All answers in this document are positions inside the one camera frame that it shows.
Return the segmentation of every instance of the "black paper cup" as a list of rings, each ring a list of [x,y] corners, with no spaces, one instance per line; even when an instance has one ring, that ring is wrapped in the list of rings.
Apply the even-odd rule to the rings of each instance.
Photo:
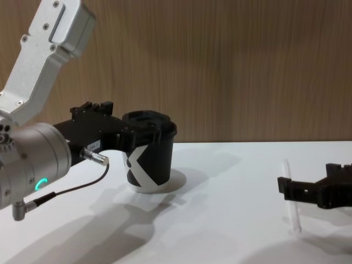
[[[154,111],[137,111],[125,114],[122,120],[139,125],[152,123],[161,130],[160,143],[153,143],[123,153],[127,181],[138,193],[157,193],[163,190],[169,180],[171,171],[172,148],[176,125],[170,117]]]

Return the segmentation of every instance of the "cup lid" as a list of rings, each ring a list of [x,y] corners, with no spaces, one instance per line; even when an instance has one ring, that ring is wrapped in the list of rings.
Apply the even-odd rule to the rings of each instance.
[[[161,130],[161,138],[170,138],[177,134],[176,124],[170,117],[151,110],[130,112],[122,116],[122,121],[131,125],[154,125]]]

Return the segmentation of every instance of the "white table surface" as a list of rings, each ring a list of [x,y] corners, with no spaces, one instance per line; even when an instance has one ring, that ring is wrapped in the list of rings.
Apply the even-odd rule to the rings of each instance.
[[[12,220],[0,211],[0,263],[352,263],[352,210],[299,204],[290,231],[278,192],[287,158],[294,180],[317,181],[326,163],[352,163],[352,142],[175,144],[167,193],[137,194],[122,154],[96,185]],[[89,161],[26,199],[96,179]]]

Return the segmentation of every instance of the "wooden wall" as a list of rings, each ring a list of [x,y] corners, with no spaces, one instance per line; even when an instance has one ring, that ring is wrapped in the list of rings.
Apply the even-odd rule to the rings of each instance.
[[[0,87],[39,0],[0,0]],[[168,114],[178,141],[352,140],[352,1],[86,0],[97,16],[42,114]]]

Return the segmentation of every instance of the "metal connector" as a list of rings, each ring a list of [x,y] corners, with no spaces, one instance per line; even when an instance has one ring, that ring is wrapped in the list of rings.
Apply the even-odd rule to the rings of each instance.
[[[15,221],[22,221],[26,213],[37,208],[37,204],[34,201],[25,203],[22,199],[21,201],[12,204],[12,216]]]
[[[93,151],[90,151],[86,148],[84,148],[81,151],[81,157],[86,159],[86,160],[91,160],[94,161],[100,165],[106,166],[109,163],[109,158],[106,156],[103,156],[101,154],[95,153]]]

